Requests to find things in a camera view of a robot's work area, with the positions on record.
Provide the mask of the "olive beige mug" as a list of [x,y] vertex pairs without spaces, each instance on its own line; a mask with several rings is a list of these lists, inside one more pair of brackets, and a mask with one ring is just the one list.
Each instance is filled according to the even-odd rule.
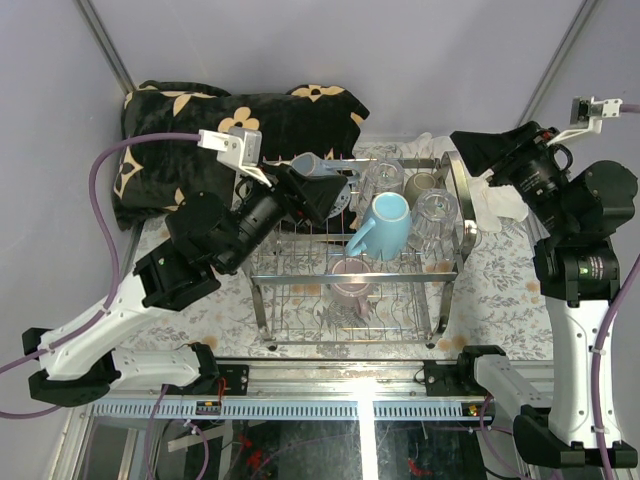
[[404,187],[404,198],[412,209],[418,198],[427,190],[435,189],[440,179],[435,174],[418,172],[409,177]]

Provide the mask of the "right aluminium frame post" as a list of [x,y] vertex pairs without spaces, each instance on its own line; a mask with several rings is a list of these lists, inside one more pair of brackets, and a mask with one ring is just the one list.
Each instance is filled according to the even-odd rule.
[[580,1],[577,10],[524,107],[510,124],[519,127],[529,121],[566,126],[574,97],[593,96],[592,74],[587,72],[587,47],[594,37],[594,28],[603,1]]

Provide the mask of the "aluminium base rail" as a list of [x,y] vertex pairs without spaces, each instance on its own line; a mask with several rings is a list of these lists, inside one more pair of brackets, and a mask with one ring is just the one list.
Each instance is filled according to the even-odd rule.
[[466,421],[485,394],[453,383],[452,361],[231,359],[242,367],[223,395],[161,396],[120,391],[89,406],[94,416],[121,419]]

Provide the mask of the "light blue mug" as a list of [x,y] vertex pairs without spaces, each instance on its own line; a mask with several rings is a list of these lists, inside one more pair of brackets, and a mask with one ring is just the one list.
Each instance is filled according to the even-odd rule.
[[394,192],[381,193],[371,201],[345,252],[350,257],[365,254],[372,260],[393,260],[406,246],[410,227],[406,199]]

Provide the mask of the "clear glass tumbler rear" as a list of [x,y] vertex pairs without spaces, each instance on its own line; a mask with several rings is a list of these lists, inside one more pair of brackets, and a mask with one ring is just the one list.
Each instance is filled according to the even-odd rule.
[[369,163],[362,174],[355,203],[355,212],[363,216],[372,200],[381,193],[402,194],[405,171],[402,165],[393,159],[376,160]]

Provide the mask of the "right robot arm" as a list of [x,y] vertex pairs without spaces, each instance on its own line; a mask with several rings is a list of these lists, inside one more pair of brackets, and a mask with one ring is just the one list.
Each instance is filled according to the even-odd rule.
[[528,122],[503,133],[456,131],[452,142],[469,173],[511,186],[546,236],[534,269],[553,338],[553,393],[544,396],[515,372],[505,352],[472,346],[459,355],[458,387],[483,389],[509,415],[516,449],[528,464],[551,469],[596,466],[606,475],[637,466],[613,402],[610,329],[632,283],[612,234],[635,213],[637,177],[612,160],[571,176],[554,128]]

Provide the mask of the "grey textured coffee mug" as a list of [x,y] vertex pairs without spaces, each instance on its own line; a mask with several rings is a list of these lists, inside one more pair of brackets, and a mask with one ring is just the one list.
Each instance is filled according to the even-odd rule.
[[354,162],[322,159],[319,156],[305,152],[291,160],[290,165],[297,172],[305,176],[343,175],[349,184],[360,180],[361,174],[355,168]]

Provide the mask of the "black floral plush blanket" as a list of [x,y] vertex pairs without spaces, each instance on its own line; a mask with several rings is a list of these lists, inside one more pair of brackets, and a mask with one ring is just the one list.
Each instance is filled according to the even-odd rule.
[[[121,115],[125,138],[152,133],[226,133],[232,127],[262,134],[260,155],[291,160],[311,152],[349,158],[369,109],[341,86],[305,84],[285,93],[231,94],[192,82],[148,80],[129,93]],[[191,194],[212,191],[233,200],[236,174],[214,150],[191,142],[157,141],[126,149],[116,174],[112,208],[120,230],[178,209]]]

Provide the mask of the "left aluminium frame post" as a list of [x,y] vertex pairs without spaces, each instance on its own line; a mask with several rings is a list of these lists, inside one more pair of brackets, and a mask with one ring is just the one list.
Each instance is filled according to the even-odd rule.
[[135,90],[134,81],[119,54],[101,16],[91,0],[74,0],[76,9],[103,54],[121,90],[128,94]]

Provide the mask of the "floral patterned table mat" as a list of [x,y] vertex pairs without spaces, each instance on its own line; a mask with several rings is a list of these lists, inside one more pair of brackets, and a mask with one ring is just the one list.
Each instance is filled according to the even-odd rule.
[[551,326],[531,262],[524,223],[505,219],[480,232],[455,267],[451,251],[407,249],[373,264],[391,280],[369,294],[367,317],[339,304],[322,278],[347,241],[347,218],[326,229],[279,227],[246,273],[178,314],[134,334],[127,346],[164,350],[189,342],[219,357],[408,359],[454,358],[463,347],[496,345],[515,360],[548,360]]

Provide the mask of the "pink mug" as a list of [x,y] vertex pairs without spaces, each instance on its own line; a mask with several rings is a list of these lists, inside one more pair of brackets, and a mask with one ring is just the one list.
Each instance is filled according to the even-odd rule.
[[[327,273],[338,274],[364,274],[370,273],[370,266],[363,260],[355,257],[336,257],[330,261]],[[332,283],[328,285],[333,299],[344,307],[350,307],[361,319],[368,319],[371,312],[371,304],[368,296],[373,292],[370,283]]]

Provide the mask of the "aluminium frame post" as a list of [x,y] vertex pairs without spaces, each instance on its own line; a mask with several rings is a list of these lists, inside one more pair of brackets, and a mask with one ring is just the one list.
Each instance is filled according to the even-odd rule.
[[76,9],[103,54],[121,90],[128,94],[135,90],[134,81],[119,54],[101,16],[91,0],[74,0]]
[[603,1],[580,1],[577,10],[524,107],[510,124],[519,127],[529,121],[566,126],[574,97],[593,96],[592,74],[587,72],[587,47],[594,37],[594,28]]

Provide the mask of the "clear glass tumbler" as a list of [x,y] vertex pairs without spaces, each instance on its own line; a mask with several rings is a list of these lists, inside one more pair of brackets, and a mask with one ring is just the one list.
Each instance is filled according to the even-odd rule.
[[411,210],[408,245],[425,254],[443,247],[451,238],[458,215],[456,197],[445,189],[429,189]]
[[402,165],[393,159],[376,160],[369,163],[362,174],[355,203],[355,212],[363,216],[372,200],[381,193],[402,194],[405,171]]

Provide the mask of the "stainless steel dish rack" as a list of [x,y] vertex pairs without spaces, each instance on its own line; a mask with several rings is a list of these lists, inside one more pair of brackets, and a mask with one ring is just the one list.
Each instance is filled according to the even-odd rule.
[[[370,273],[330,275],[327,267],[346,256],[351,237],[329,227],[286,230],[277,226],[244,264],[253,296],[258,331],[269,349],[280,345],[400,344],[429,348],[444,335],[456,281],[477,240],[477,223],[460,155],[401,160],[407,174],[443,174],[443,185],[455,195],[458,215],[451,238],[434,252],[405,247],[383,262],[360,255]],[[370,283],[371,312],[359,318],[338,304],[328,285]]]

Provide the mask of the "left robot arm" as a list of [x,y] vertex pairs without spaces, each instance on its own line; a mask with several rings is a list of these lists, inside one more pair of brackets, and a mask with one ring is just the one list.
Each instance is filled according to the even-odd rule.
[[243,182],[247,193],[234,210],[215,193],[199,192],[167,215],[169,239],[135,264],[98,311],[23,333],[25,353],[39,362],[28,379],[32,399],[70,408],[115,390],[217,393],[222,382],[210,346],[136,352],[123,341],[218,290],[219,276],[236,274],[283,219],[323,223],[347,179],[305,176],[280,164],[266,168],[264,182]]

